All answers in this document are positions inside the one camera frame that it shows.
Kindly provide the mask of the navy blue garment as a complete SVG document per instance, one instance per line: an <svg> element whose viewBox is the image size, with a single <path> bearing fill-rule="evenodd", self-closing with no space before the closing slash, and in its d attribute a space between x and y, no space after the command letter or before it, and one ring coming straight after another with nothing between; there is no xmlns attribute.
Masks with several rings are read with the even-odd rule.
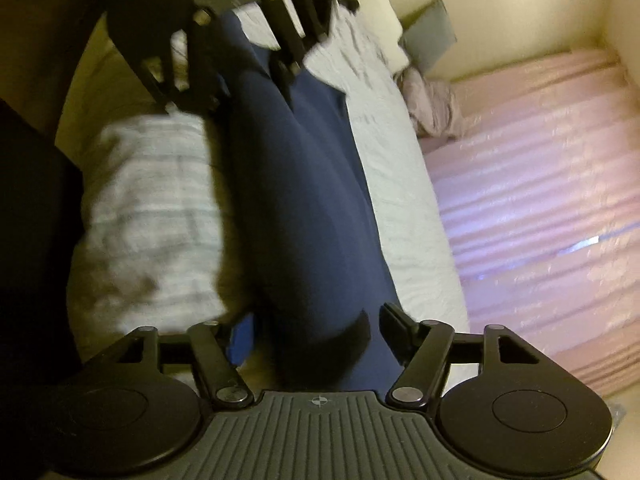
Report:
<svg viewBox="0 0 640 480"><path fill-rule="evenodd" d="M233 13L213 41L216 113L248 307L277 384L386 392L400 367L378 327L397 298L346 96L303 72L286 84Z"/></svg>

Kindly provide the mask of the cream pillow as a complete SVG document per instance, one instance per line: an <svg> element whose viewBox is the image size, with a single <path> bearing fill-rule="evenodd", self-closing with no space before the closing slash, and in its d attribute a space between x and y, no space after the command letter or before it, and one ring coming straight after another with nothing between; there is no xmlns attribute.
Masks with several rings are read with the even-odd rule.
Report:
<svg viewBox="0 0 640 480"><path fill-rule="evenodd" d="M409 66L410 61L399 44L402 25L390 0L357 1L357 20L375 39L390 72L393 75L401 73Z"/></svg>

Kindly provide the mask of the grey cushion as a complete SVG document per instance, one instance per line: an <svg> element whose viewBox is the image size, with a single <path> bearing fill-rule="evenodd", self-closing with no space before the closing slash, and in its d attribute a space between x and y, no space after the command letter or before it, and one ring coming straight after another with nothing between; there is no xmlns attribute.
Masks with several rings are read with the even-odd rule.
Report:
<svg viewBox="0 0 640 480"><path fill-rule="evenodd" d="M442 0L432 0L400 36L399 44L422 73L428 73L457 42Z"/></svg>

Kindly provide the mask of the white textured bed cover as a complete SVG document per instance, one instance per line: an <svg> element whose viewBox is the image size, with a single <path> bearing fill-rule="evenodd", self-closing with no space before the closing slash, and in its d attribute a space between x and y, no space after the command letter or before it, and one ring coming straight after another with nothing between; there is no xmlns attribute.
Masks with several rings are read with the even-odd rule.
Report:
<svg viewBox="0 0 640 480"><path fill-rule="evenodd" d="M276 40L258 6L230 13L251 44L271 53ZM334 6L329 39L307 56L303 72L346 96L396 288L390 304L415 320L467 330L432 181L375 39L344 6ZM285 390L254 335L218 129L157 106L103 27L89 42L75 88L80 105L61 146L85 181L86 232L67 289L80 355L91 358L143 325L178 334L199 322L245 316L234 350L242 376L258 391Z"/></svg>

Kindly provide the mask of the lilac crumpled cloth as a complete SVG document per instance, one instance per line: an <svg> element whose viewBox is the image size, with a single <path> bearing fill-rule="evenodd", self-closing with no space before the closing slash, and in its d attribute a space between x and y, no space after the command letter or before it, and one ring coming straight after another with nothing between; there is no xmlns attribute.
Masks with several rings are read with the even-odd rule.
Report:
<svg viewBox="0 0 640 480"><path fill-rule="evenodd" d="M397 76L396 82L419 138L465 136L468 126L448 81L427 78L416 66L409 66Z"/></svg>

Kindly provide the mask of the pink pleated curtain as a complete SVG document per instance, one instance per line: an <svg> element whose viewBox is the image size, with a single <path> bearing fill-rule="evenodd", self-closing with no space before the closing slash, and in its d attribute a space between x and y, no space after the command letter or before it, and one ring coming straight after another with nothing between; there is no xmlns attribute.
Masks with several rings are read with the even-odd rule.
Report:
<svg viewBox="0 0 640 480"><path fill-rule="evenodd" d="M472 330L502 324L597 393L639 379L639 91L618 55L454 85L466 136L426 156Z"/></svg>

